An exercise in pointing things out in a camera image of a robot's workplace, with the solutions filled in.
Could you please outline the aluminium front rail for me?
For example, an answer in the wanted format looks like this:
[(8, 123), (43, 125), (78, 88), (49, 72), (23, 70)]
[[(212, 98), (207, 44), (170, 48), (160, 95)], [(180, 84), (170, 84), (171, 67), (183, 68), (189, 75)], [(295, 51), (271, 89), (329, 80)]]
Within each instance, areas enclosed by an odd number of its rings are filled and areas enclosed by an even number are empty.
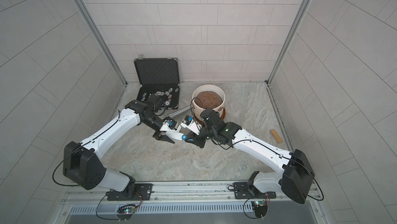
[(244, 201), (251, 198), (249, 193), (241, 193), (246, 189), (248, 181), (165, 181), (137, 182), (138, 192), (133, 198), (127, 199), (113, 190), (94, 188), (84, 190), (81, 187), (68, 189), (61, 198), (62, 204), (98, 203), (168, 203), (168, 202), (223, 202)]

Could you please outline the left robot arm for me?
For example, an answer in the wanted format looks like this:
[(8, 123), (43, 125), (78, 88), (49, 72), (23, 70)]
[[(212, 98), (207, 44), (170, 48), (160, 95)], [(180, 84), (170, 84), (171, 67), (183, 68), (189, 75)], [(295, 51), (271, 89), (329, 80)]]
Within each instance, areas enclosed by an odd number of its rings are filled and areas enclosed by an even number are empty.
[(140, 124), (153, 129), (156, 140), (169, 143), (185, 140), (186, 136), (180, 132), (181, 127), (175, 120), (157, 116), (161, 105), (162, 100), (156, 95), (150, 95), (145, 102), (133, 100), (99, 131), (79, 143), (67, 144), (62, 174), (86, 190), (100, 187), (125, 195), (134, 194), (134, 178), (108, 170), (101, 158), (127, 131)]

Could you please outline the white ceramic pot with soil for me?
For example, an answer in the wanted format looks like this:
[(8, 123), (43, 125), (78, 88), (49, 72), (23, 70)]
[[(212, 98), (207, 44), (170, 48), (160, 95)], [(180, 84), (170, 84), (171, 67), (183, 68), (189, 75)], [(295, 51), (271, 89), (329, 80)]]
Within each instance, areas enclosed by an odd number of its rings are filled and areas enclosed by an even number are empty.
[(220, 87), (210, 84), (202, 85), (193, 92), (192, 111), (200, 114), (205, 109), (213, 109), (221, 114), (225, 111), (225, 100), (225, 93)]

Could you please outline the black poker chip case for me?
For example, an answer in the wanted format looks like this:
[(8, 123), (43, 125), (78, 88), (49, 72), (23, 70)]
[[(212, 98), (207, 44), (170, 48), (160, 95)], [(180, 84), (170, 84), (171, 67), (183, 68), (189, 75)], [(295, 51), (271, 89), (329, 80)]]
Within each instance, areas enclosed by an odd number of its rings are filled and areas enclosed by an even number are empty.
[(136, 58), (134, 66), (139, 79), (140, 90), (137, 100), (148, 102), (150, 95), (156, 95), (156, 113), (176, 110), (179, 106), (180, 78), (177, 58)]

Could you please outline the small wooden block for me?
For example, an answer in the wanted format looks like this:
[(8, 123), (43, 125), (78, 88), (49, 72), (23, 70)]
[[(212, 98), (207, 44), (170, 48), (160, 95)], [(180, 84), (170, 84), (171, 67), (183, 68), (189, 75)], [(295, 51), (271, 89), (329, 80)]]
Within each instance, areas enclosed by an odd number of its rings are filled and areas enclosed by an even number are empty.
[(277, 143), (282, 143), (283, 139), (281, 136), (278, 134), (278, 132), (275, 129), (270, 130), (271, 135), (274, 137)]

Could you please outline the right circuit board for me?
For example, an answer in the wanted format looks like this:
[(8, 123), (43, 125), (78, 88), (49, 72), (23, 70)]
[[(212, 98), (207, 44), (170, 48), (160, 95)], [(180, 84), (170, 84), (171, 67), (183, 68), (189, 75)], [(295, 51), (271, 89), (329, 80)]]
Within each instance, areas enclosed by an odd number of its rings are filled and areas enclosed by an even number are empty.
[(265, 201), (251, 201), (255, 219), (264, 218), (268, 213), (268, 203)]

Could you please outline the left circuit board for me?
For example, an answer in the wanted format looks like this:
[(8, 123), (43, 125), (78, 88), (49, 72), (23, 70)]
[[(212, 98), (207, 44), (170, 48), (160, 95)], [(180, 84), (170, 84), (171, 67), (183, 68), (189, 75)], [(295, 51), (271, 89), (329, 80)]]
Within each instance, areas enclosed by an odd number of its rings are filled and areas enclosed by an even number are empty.
[(137, 207), (135, 204), (123, 205), (117, 210), (116, 216), (118, 217), (118, 219), (127, 222), (133, 216), (136, 210)]

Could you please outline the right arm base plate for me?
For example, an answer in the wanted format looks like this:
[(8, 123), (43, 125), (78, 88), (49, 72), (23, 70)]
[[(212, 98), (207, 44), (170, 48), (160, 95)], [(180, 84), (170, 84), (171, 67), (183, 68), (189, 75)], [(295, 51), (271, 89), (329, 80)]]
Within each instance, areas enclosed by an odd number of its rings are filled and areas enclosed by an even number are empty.
[(248, 182), (234, 182), (227, 189), (234, 193), (235, 199), (276, 199), (277, 197), (275, 192), (268, 191), (262, 193), (253, 184), (249, 184)]

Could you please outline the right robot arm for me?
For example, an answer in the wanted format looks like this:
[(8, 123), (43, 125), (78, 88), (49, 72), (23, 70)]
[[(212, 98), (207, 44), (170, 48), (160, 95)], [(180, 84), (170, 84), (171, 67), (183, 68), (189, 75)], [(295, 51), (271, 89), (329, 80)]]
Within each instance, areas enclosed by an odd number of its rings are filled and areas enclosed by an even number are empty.
[(203, 148), (207, 140), (214, 140), (223, 148), (235, 148), (246, 152), (268, 165), (274, 173), (253, 173), (249, 182), (264, 194), (282, 191), (287, 197), (304, 204), (315, 180), (314, 171), (306, 154), (298, 149), (293, 152), (277, 148), (248, 133), (234, 122), (224, 122), (219, 114), (207, 109), (201, 113), (204, 126), (200, 127), (191, 116), (181, 124), (190, 133), (184, 138), (187, 143)]

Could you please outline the terracotta saucer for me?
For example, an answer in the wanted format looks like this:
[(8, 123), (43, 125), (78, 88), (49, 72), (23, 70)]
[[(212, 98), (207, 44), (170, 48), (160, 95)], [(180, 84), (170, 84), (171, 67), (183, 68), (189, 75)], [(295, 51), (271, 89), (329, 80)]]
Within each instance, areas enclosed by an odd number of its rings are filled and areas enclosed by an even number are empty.
[(218, 125), (219, 123), (224, 123), (225, 111), (221, 114), (213, 109), (205, 109), (200, 114), (193, 113), (193, 116), (200, 124), (205, 126)]

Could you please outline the circuit board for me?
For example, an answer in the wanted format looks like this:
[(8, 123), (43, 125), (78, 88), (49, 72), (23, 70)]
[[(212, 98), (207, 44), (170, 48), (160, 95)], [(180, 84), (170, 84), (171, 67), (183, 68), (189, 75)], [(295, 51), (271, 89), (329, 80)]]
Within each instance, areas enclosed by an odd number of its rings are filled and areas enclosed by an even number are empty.
[(135, 204), (123, 205), (117, 210), (116, 216), (118, 217), (118, 219), (127, 222), (133, 216), (136, 210), (137, 207)]
[(268, 213), (268, 203), (265, 201), (251, 201), (255, 219), (264, 218)]

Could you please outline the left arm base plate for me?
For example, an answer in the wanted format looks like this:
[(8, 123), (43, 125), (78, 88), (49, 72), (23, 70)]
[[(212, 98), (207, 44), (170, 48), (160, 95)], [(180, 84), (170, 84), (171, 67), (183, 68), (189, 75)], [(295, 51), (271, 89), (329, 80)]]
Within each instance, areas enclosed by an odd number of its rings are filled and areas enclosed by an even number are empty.
[(153, 184), (133, 183), (124, 191), (110, 190), (105, 194), (108, 201), (148, 201), (151, 197)]

